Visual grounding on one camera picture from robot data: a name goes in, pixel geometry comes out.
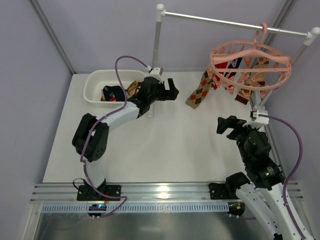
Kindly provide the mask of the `beige orange argyle sock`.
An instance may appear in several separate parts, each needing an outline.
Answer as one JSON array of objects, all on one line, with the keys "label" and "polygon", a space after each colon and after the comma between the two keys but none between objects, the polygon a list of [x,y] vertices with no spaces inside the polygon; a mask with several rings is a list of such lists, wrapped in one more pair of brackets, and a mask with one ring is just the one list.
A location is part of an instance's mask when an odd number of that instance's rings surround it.
[{"label": "beige orange argyle sock", "polygon": [[192,94],[187,98],[185,104],[192,109],[196,109],[206,98],[211,89],[212,83],[213,79],[208,74],[208,71],[205,70],[201,76],[197,89],[194,90]]}]

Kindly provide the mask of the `navy sock beige toe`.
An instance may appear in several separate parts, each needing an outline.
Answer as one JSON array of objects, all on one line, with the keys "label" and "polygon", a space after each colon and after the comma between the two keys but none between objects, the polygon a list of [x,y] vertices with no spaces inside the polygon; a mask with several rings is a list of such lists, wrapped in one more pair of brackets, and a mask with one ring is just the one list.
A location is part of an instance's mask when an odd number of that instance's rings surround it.
[{"label": "navy sock beige toe", "polygon": [[119,85],[105,85],[102,89],[105,97],[105,102],[124,102],[125,95]]}]

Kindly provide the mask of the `navy sock red toe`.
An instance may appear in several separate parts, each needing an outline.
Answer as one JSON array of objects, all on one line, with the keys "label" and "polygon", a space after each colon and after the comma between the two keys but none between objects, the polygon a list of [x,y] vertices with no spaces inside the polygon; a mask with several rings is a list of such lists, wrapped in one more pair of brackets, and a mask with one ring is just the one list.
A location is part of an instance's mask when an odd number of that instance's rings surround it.
[{"label": "navy sock red toe", "polygon": [[[227,68],[228,69],[238,69],[242,60],[243,60],[242,57],[232,60]],[[237,72],[226,72],[224,74],[224,77],[230,79],[231,77],[234,77],[236,74],[237,74]]]}]

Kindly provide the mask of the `pink round clip hanger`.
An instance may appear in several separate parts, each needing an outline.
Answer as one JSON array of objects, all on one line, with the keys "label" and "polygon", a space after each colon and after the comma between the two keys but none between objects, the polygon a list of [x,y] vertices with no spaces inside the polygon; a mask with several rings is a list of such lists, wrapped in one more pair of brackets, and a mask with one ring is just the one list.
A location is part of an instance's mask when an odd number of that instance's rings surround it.
[{"label": "pink round clip hanger", "polygon": [[[257,91],[261,98],[265,98],[269,90],[274,90],[283,85],[292,73],[291,58],[284,55],[279,50],[265,45],[264,40],[267,36],[268,25],[265,22],[260,24],[262,30],[256,31],[253,40],[234,40],[227,41],[216,46],[209,55],[207,72],[210,77],[214,75],[220,77],[221,86],[230,94],[236,89]],[[228,69],[232,60],[242,58],[239,68]],[[256,62],[261,65],[264,61],[269,61],[268,68],[253,68]],[[226,68],[215,68],[215,65],[227,62]],[[236,75],[227,78],[225,73],[236,72]],[[266,73],[265,86],[254,87],[245,85],[250,73]]]}]

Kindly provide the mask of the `beige striped ribbed sock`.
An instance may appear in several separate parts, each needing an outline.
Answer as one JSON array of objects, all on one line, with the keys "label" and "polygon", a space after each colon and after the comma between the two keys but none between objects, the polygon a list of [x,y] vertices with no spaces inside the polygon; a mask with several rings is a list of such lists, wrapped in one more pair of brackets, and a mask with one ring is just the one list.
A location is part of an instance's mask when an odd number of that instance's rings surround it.
[{"label": "beige striped ribbed sock", "polygon": [[[253,66],[254,69],[265,69],[269,67],[269,61],[265,60],[263,64],[260,64],[258,61]],[[264,87],[265,86],[265,78],[266,72],[251,72],[248,79],[245,80],[246,86],[252,87]],[[246,105],[252,96],[252,91],[241,88],[235,97],[235,100]]]}]

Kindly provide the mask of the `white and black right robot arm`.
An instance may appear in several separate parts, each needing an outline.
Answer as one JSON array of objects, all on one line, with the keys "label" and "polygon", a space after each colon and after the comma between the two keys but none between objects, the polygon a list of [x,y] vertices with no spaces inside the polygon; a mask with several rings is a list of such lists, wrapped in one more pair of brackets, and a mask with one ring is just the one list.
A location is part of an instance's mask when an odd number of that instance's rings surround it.
[{"label": "white and black right robot arm", "polygon": [[224,187],[229,196],[245,204],[270,240],[312,240],[314,237],[305,227],[287,190],[292,175],[285,177],[271,159],[269,139],[260,131],[270,119],[280,121],[259,111],[251,112],[251,121],[234,115],[218,117],[217,134],[232,130],[227,138],[236,142],[245,169],[228,176]]}]

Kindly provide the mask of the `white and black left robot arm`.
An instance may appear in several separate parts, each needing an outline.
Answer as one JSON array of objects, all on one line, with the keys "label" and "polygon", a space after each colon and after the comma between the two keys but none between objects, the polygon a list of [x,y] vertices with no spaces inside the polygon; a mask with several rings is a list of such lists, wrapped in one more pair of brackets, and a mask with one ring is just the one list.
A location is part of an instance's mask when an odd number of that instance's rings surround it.
[{"label": "white and black left robot arm", "polygon": [[109,133],[146,114],[156,101],[176,100],[179,90],[172,78],[168,78],[167,81],[169,89],[166,89],[165,84],[158,79],[147,76],[138,92],[122,106],[101,117],[87,113],[81,118],[71,143],[80,155],[85,181],[93,192],[106,196],[99,190],[106,183],[104,174],[100,173],[102,170],[100,158],[107,150]]}]

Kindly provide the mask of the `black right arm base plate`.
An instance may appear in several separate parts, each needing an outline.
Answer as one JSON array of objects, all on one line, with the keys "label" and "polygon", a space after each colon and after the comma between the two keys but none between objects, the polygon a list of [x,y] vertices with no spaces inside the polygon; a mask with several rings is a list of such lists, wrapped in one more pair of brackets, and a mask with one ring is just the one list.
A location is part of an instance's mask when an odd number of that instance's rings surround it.
[{"label": "black right arm base plate", "polygon": [[215,183],[208,185],[211,200],[237,200],[236,190],[240,189],[239,184],[233,183]]}]

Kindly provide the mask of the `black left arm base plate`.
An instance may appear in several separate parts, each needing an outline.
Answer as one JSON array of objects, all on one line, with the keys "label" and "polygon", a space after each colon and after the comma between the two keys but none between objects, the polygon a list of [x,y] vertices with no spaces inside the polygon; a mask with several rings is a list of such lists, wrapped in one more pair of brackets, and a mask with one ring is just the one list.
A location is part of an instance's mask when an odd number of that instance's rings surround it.
[{"label": "black left arm base plate", "polygon": [[80,202],[87,201],[119,201],[121,196],[120,185],[102,185],[98,191],[104,195],[116,197],[116,199],[107,198],[98,194],[90,185],[80,185],[78,187],[76,200]]}]

